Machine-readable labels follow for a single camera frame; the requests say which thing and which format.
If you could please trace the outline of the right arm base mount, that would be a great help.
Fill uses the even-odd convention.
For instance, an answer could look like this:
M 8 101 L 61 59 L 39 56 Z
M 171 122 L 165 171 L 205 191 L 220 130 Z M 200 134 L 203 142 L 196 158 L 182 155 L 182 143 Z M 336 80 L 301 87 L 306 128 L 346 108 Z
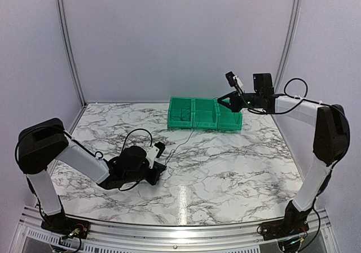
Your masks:
M 309 230 L 307 221 L 300 221 L 292 225 L 284 219 L 272 220 L 261 223 L 257 228 L 257 233 L 263 237 L 264 241 L 295 237 L 305 234 Z

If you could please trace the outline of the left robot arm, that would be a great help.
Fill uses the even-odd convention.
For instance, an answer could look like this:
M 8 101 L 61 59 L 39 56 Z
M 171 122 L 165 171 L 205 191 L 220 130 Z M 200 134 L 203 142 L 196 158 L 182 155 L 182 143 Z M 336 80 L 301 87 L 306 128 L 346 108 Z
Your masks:
M 15 147 L 15 161 L 25 174 L 30 190 L 43 210 L 43 229 L 68 233 L 86 226 L 65 214 L 47 168 L 60 161 L 79 171 L 104 190 L 123 191 L 125 184 L 136 187 L 145 180 L 157 184 L 166 167 L 157 162 L 165 150 L 162 142 L 151 143 L 148 150 L 123 146 L 120 154 L 106 160 L 100 151 L 91 152 L 75 140 L 58 118 L 22 130 Z

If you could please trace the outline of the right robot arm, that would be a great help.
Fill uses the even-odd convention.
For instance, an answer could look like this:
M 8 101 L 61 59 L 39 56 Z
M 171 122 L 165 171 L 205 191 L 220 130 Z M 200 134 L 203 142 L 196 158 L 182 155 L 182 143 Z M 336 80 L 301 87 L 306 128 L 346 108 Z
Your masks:
M 313 128 L 310 169 L 294 198 L 285 208 L 284 217 L 260 225 L 266 239 L 294 235 L 306 230 L 307 218 L 317 198 L 327 187 L 332 171 L 348 152 L 350 125 L 339 104 L 310 100 L 306 95 L 275 91 L 270 73 L 253 75 L 253 92 L 245 92 L 233 72 L 225 75 L 234 91 L 218 98 L 218 103 L 232 112 L 243 109 L 257 115 L 285 116 Z

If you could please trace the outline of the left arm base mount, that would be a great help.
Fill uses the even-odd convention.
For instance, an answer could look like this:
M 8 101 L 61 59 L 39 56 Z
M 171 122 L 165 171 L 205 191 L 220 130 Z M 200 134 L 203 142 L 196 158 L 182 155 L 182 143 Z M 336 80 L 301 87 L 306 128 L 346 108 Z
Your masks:
M 66 236 L 67 238 L 81 238 L 86 239 L 90 229 L 90 222 L 81 219 L 75 219 L 68 217 L 64 223 L 59 223 L 58 225 L 53 225 L 42 221 L 41 228 L 44 230 L 48 230 L 53 233 L 61 234 L 62 236 Z M 79 229 L 79 233 L 74 233 L 74 235 L 70 236 L 71 232 Z

